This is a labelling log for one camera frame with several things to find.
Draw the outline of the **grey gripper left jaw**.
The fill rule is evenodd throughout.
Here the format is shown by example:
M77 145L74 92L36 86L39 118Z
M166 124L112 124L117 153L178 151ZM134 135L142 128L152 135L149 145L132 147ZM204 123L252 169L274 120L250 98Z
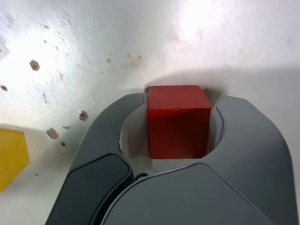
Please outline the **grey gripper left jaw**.
M125 119L143 102L142 93L128 94L96 117L80 143L47 225L99 225L116 197L135 181L119 140Z

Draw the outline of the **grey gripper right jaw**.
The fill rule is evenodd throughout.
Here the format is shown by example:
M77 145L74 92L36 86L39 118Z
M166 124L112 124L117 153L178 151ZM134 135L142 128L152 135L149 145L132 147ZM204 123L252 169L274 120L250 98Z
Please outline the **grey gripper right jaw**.
M249 101L213 107L218 145L191 165L125 188L97 225L293 225L295 186L279 129Z

